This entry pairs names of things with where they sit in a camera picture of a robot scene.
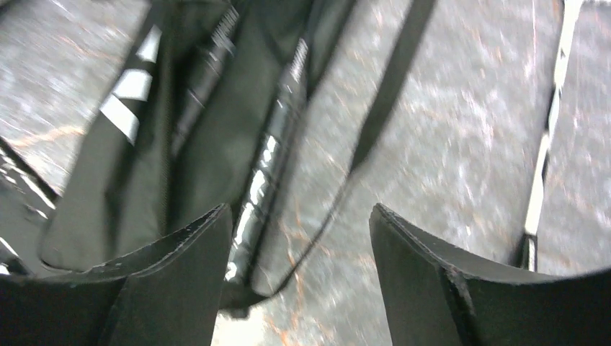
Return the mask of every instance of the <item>bag strap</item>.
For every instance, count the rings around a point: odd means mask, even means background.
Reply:
[[[347,176],[344,178],[338,193],[336,194],[333,204],[327,212],[322,224],[314,234],[310,244],[305,248],[305,251],[295,261],[295,265],[283,276],[280,285],[274,292],[268,296],[260,295],[252,289],[247,289],[246,292],[230,293],[233,299],[223,302],[222,309],[247,309],[250,306],[266,301],[280,294],[291,282],[295,273],[304,263],[308,255],[316,247],[325,230],[334,218],[340,202],[343,201],[347,188],[352,182],[358,169],[367,161],[373,147],[378,142],[378,138],[382,133],[388,119],[391,116],[394,104],[401,92],[403,81],[406,78],[408,70],[411,68],[414,57],[422,36],[431,17],[434,5],[437,0],[413,0],[409,9],[409,13],[403,19],[403,26],[396,40],[393,52],[382,82],[378,88],[378,93],[369,109],[369,113],[361,127],[356,149],[352,155],[350,169]]]

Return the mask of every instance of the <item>reflective strip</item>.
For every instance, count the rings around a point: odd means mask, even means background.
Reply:
[[[161,39],[161,30],[153,25],[151,31],[148,32],[146,38],[142,42],[142,46],[138,49],[136,55],[142,61],[157,62],[157,51],[159,50],[159,40]]]
[[[140,121],[115,95],[111,94],[99,108],[112,124],[114,124],[133,145],[138,134]]]
[[[120,99],[146,101],[153,77],[144,70],[125,70],[112,92]]]

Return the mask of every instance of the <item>stone floor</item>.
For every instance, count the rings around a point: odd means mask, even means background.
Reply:
[[[268,237],[277,283],[339,186],[410,0],[361,0],[309,107],[300,165]],[[23,0],[0,19],[0,135],[57,190],[146,3]],[[561,0],[440,1],[391,124],[296,284],[213,345],[390,345],[367,220],[383,202],[507,262],[546,117]],[[585,5],[571,52],[540,227],[540,270],[611,265],[611,7]]]

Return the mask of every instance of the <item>shoulder strap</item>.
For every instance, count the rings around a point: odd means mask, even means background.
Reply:
[[[295,265],[288,271],[280,285],[271,295],[263,296],[253,290],[248,289],[244,291],[244,288],[227,287],[227,293],[223,292],[223,295],[227,294],[231,296],[231,299],[223,299],[221,304],[222,309],[247,309],[250,306],[278,295],[288,286],[295,272],[303,264],[312,249],[316,247],[333,219],[340,202],[344,199],[347,187],[356,175],[356,171],[365,161],[367,161],[370,152],[378,142],[378,138],[391,116],[394,104],[401,92],[403,81],[416,56],[417,48],[422,40],[422,36],[436,3],[437,0],[412,1],[409,13],[406,14],[403,19],[403,27],[399,32],[395,47],[386,66],[382,82],[378,88],[378,93],[361,127],[356,149],[352,155],[348,175],[344,178],[342,186],[336,194],[329,212],[326,214],[318,231],[314,234],[310,244],[305,248],[305,251],[299,256]]]

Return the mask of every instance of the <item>black and white pole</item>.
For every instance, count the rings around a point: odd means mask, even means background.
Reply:
[[[545,131],[539,146],[537,165],[535,166],[535,176],[532,181],[530,200],[526,212],[524,223],[524,253],[522,255],[522,268],[537,271],[537,230],[539,228],[539,218],[543,208],[543,190],[545,184],[545,174],[548,168],[550,157],[550,147],[553,140],[554,130],[558,122],[558,111],[562,99],[562,86],[566,78],[568,66],[568,55],[573,44],[573,34],[575,24],[579,18],[581,5],[584,0],[564,0],[564,10],[562,28],[560,33],[560,43],[558,44],[558,55],[556,56],[556,67],[554,68],[553,92],[549,106],[548,121],[545,124]]]

